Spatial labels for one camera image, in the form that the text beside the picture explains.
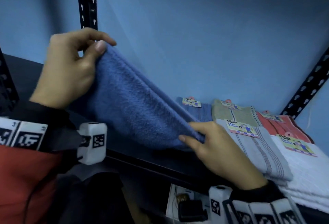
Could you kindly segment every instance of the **blue towel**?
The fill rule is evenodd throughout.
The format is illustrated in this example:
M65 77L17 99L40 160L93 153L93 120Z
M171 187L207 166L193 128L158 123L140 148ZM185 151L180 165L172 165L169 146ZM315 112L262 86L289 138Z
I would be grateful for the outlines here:
M183 107L183 109L188 111L193 117L198 119L200 122L212 121L211 104L201 103L201 108L200 108L200 107L192 107L192 106L184 105L182 104L182 101L183 101L182 97L178 97L176 99L176 102L179 103Z
M198 120L110 45L96 65L91 89L71 109L151 149L185 150L185 144L177 139L181 134L204 142L204 136L187 123Z

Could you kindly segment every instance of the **red clothing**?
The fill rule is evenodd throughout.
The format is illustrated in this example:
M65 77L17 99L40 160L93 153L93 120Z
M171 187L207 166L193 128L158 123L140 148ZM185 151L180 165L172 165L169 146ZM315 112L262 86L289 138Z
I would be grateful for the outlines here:
M22 224L26 201L35 186L60 164L61 154L0 146L0 223ZM32 196L26 224L45 222L55 180Z

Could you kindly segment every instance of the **blue wall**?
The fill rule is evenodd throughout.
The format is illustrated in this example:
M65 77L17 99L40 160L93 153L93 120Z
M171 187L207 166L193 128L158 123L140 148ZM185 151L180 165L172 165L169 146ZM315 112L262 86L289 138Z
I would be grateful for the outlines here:
M171 97L232 99L280 113L329 43L329 0L98 0L99 29ZM77 0L1 0L6 54L43 63L49 37L80 28ZM329 154L326 84L307 132ZM308 109L297 122L305 128Z

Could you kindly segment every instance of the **right hand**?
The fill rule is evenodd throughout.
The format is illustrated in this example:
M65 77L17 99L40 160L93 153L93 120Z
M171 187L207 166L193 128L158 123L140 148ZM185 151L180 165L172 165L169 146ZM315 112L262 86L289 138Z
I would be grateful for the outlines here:
M190 126L206 136L202 144L195 138L180 135L178 138L196 153L197 157L213 173L221 176L240 189L262 187L267 180L251 163L223 126L215 122L190 122Z

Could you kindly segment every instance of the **left hand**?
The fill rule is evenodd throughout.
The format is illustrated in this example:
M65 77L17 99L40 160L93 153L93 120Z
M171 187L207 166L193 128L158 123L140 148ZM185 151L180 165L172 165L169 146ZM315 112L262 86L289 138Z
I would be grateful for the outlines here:
M64 109L84 95L95 78L95 62L115 40L104 32L84 28L51 37L47 60L30 101ZM78 51L86 50L82 58Z

